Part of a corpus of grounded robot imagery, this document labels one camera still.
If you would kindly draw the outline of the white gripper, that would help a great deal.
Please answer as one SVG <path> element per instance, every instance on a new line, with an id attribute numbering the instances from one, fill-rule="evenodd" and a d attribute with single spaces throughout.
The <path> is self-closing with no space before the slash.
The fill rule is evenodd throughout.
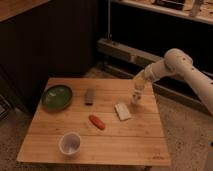
<path id="1" fill-rule="evenodd" d="M 147 80 L 144 76 L 144 71 L 139 72 L 134 78 L 133 78 L 133 83 L 134 83 L 134 88 L 137 91 L 142 91 L 145 87 Z"/>

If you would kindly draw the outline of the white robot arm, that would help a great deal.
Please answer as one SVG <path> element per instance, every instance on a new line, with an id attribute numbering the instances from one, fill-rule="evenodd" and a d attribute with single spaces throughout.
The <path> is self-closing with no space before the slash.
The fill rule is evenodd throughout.
<path id="1" fill-rule="evenodd" d="M 134 77 L 132 103 L 139 102 L 147 82 L 173 75 L 180 75 L 213 115 L 213 80 L 194 67 L 192 58 L 177 48 L 168 50 L 163 59 L 149 64 Z"/>

